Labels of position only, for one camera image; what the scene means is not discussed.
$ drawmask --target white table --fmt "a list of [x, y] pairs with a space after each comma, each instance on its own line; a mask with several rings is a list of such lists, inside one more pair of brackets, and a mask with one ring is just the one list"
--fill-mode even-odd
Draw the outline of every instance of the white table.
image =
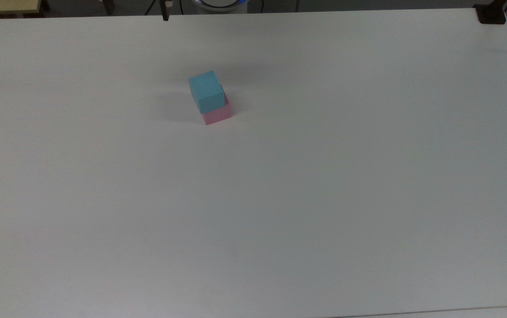
[[[208, 70], [236, 115], [205, 126], [187, 78]], [[473, 9], [0, 20], [0, 317], [493, 306], [507, 24]]]
[[448, 310], [435, 312], [417, 312], [413, 314], [381, 314], [365, 316], [367, 318], [507, 318], [507, 307], [483, 308], [473, 310]]

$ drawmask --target blue cube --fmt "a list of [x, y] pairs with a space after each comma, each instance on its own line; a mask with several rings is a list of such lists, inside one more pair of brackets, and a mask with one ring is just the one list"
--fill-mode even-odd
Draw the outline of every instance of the blue cube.
[[191, 77], [188, 83], [201, 114], [225, 106], [224, 91], [213, 71]]

